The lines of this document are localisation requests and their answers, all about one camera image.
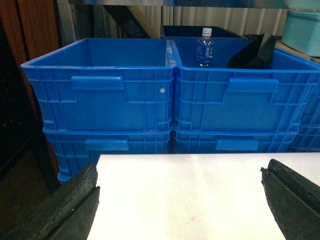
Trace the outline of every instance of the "bottle label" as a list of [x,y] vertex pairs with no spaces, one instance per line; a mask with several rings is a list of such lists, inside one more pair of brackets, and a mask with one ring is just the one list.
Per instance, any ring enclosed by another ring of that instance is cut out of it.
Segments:
[[213,58],[214,47],[212,45],[206,46],[198,43],[196,46],[196,61],[200,64],[210,64]]

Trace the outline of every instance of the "light blue box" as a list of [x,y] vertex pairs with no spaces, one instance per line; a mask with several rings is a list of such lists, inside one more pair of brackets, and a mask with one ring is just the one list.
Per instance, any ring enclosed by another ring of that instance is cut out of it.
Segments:
[[282,43],[312,57],[320,57],[320,11],[289,11]]

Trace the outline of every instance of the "brown wooden panel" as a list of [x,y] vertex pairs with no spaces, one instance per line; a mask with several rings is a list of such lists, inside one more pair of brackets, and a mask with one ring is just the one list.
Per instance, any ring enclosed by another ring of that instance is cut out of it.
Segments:
[[51,40],[51,50],[57,50],[59,48],[59,26],[57,25],[57,3],[53,0],[51,1],[44,1],[45,2],[45,9],[46,9],[46,17],[48,20],[48,33],[50,34]]
[[20,68],[20,64],[27,61],[27,56],[16,2],[12,0],[3,0],[3,2],[0,4],[0,17],[16,65],[18,67],[20,75],[22,76],[22,80],[27,90],[27,94],[30,99],[34,114],[36,115],[36,106],[32,87],[29,84],[25,74],[22,72],[22,69]]
[[[57,17],[56,0],[1,0],[1,22],[36,117],[33,90],[20,64],[60,47]],[[48,148],[57,173],[56,157],[52,147],[48,145]]]

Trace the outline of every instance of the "metal shelf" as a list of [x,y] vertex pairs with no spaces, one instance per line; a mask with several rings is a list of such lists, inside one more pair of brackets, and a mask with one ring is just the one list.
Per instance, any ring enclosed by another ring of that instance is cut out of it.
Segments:
[[219,7],[320,10],[319,0],[69,0],[74,5]]

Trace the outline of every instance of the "crate rim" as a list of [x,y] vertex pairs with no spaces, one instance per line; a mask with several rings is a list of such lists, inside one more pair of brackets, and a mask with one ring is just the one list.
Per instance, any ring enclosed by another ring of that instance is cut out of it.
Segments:
[[[166,52],[167,52],[167,57],[168,57],[168,63],[169,66],[52,66],[52,65],[32,65],[36,63],[37,61],[40,61],[42,59],[45,59],[51,55],[58,54],[62,51],[64,51],[67,48],[70,48],[74,45],[80,44],[85,41],[90,41],[90,40],[119,40],[119,41],[165,41],[166,44]],[[173,69],[176,67],[176,60],[174,58],[173,50],[172,50],[172,45],[169,39],[138,39],[138,38],[101,38],[101,37],[87,37],[83,38],[79,41],[73,42],[71,44],[68,44],[67,46],[61,47],[57,50],[48,52],[42,56],[39,56],[37,58],[34,58],[32,60],[26,61],[20,65],[21,68],[23,69],[50,69],[50,70],[125,70],[125,69],[143,69],[143,70],[169,70]]]
[[221,68],[221,67],[189,67],[189,66],[183,66],[179,51],[176,45],[176,42],[174,39],[170,39],[173,55],[175,57],[176,61],[176,67],[182,70],[189,70],[189,71],[209,71],[209,72],[237,72],[237,73],[320,73],[320,64],[317,64],[315,62],[312,62],[308,59],[302,58],[300,56],[293,56],[292,53],[289,53],[286,50],[280,49],[278,47],[275,47],[274,50],[287,55],[289,58],[296,58],[299,62],[303,62],[304,64],[310,65],[311,67],[316,67],[318,69],[312,69],[312,70],[294,70],[294,69],[239,69],[239,68]]
[[118,136],[118,135],[165,135],[170,134],[173,128],[170,127],[169,130],[162,131],[81,131],[81,130],[52,130],[42,128],[45,134],[55,134],[55,135],[91,135],[91,136]]

